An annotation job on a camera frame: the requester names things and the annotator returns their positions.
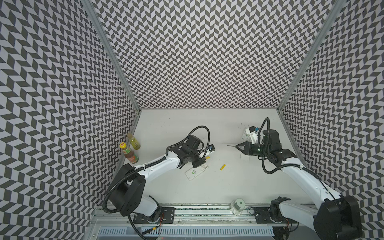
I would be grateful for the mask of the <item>white air conditioner remote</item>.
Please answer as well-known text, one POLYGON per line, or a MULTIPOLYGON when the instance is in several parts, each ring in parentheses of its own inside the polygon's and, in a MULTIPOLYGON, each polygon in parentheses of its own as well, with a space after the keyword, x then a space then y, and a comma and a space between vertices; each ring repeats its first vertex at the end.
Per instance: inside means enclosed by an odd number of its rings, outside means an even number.
POLYGON ((197 168, 191 168, 185 172, 186 177, 189 181, 194 180, 199 175, 201 175, 205 170, 207 170, 209 166, 207 164, 203 164, 197 168))

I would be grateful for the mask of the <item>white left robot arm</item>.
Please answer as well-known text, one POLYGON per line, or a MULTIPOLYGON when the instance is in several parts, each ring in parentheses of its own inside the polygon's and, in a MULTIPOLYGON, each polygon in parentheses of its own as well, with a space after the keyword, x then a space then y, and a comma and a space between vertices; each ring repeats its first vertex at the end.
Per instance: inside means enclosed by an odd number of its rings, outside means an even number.
POLYGON ((106 191, 103 211, 123 217, 135 213, 157 220, 162 207, 153 197, 144 195, 146 183, 187 164, 193 168, 205 164, 207 156, 215 151, 210 140, 209 128, 197 126, 183 140, 168 146, 162 157, 136 167, 122 166, 106 191))

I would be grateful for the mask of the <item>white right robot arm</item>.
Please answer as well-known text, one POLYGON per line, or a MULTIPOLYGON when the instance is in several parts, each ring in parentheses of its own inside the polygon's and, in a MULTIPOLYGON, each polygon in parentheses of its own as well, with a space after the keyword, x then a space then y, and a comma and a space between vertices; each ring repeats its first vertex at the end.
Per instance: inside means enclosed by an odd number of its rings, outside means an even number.
POLYGON ((327 186, 291 150, 283 149, 279 133, 270 128, 269 118, 259 128, 247 128, 244 136, 246 141, 237 144, 237 150, 258 157, 266 174, 282 171, 288 175, 315 204, 310 208, 278 197, 271 201, 267 211, 255 210, 256 215, 267 216, 274 223, 293 220, 312 229, 321 240, 355 240, 363 236, 357 199, 327 186))

